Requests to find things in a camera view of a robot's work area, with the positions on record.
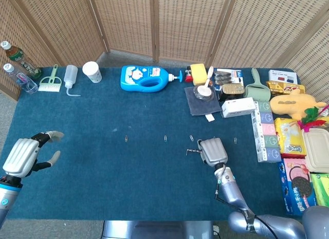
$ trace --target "teal table mat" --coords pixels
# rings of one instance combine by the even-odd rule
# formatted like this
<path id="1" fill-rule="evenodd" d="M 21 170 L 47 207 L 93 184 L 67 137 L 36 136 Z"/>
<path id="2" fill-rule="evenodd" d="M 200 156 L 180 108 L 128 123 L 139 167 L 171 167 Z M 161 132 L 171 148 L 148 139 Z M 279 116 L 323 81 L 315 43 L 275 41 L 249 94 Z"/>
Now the teal table mat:
<path id="1" fill-rule="evenodd" d="M 51 70 L 43 68 L 44 76 Z M 174 75 L 179 70 L 184 68 L 168 69 Z M 241 70 L 245 85 L 252 83 L 251 69 Z M 52 168 L 22 180 L 9 218 L 226 220 L 232 210 L 214 200 L 214 169 L 199 154 L 186 156 L 197 139 L 212 137 L 221 138 L 249 207 L 256 214 L 285 215 L 278 167 L 257 162 L 250 115 L 223 119 L 215 113 L 215 121 L 208 122 L 190 115 L 184 88 L 191 83 L 132 93 L 120 88 L 120 68 L 100 71 L 103 80 L 94 84 L 79 68 L 70 92 L 81 97 L 67 96 L 64 86 L 59 93 L 22 92 L 0 164 L 19 138 L 49 130 L 65 137 L 42 147 L 39 161 L 56 150 L 61 157 Z M 269 69 L 258 71 L 265 84 Z M 64 74 L 65 67 L 59 68 L 57 76 Z"/>

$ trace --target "pink box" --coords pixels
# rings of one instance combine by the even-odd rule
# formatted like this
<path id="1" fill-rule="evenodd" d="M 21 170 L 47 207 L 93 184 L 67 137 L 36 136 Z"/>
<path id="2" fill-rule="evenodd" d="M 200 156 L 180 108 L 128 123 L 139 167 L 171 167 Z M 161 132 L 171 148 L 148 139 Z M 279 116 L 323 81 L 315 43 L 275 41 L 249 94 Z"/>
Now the pink box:
<path id="1" fill-rule="evenodd" d="M 262 123 L 263 135 L 276 135 L 274 124 Z"/>

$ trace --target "yellow sponge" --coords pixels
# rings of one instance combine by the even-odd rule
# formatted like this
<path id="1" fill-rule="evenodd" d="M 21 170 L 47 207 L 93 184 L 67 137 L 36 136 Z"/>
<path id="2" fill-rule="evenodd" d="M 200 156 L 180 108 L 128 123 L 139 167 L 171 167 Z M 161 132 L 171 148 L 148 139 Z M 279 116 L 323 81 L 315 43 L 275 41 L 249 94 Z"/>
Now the yellow sponge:
<path id="1" fill-rule="evenodd" d="M 204 85 L 207 80 L 207 72 L 203 63 L 191 64 L 193 84 L 195 86 Z"/>

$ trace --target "stuffed animal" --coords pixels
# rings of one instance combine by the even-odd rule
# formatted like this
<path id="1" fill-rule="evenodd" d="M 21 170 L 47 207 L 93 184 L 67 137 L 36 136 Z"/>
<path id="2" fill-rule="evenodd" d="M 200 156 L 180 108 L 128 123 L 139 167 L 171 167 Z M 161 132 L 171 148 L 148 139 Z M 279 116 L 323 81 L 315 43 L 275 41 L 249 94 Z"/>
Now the stuffed animal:
<path id="1" fill-rule="evenodd" d="M 326 103 L 316 102 L 315 98 L 308 94 L 301 94 L 299 89 L 293 90 L 289 95 L 275 96 L 270 101 L 273 113 L 288 114 L 293 119 L 301 120 L 306 116 L 305 110 L 313 107 L 325 107 Z"/>

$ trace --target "white cup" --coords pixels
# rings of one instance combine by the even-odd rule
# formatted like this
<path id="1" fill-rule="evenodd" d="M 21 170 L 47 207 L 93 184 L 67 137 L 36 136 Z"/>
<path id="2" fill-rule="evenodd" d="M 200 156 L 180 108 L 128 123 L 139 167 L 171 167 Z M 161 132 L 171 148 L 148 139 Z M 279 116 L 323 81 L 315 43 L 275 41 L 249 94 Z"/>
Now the white cup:
<path id="1" fill-rule="evenodd" d="M 102 75 L 96 62 L 90 61 L 85 63 L 82 67 L 82 72 L 94 83 L 102 80 Z"/>

